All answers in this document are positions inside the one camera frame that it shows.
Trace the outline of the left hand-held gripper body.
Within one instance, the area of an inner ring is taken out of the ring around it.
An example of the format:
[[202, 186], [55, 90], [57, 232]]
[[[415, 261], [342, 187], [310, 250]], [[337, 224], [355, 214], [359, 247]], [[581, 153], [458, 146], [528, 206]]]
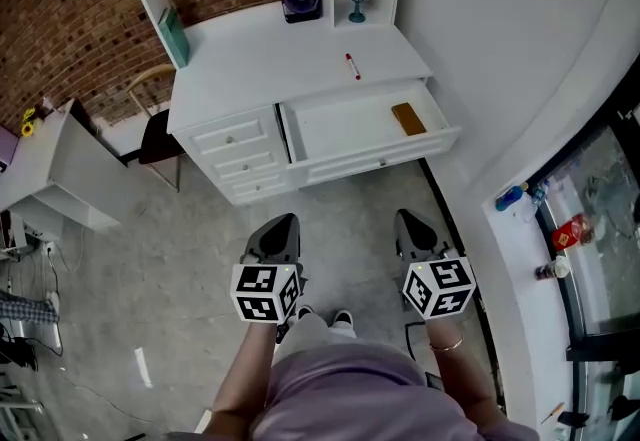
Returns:
[[241, 320], [266, 324], [287, 321], [305, 284], [300, 254], [300, 223], [293, 213], [268, 221], [249, 237], [233, 266], [230, 285]]

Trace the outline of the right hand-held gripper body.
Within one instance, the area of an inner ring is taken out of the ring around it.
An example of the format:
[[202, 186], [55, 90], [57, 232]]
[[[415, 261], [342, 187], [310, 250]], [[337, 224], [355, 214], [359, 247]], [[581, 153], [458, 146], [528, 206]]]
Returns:
[[415, 310], [424, 320], [463, 312], [475, 292], [469, 260], [440, 242], [429, 220], [414, 210], [396, 212], [394, 239], [400, 259], [396, 283], [403, 307]]

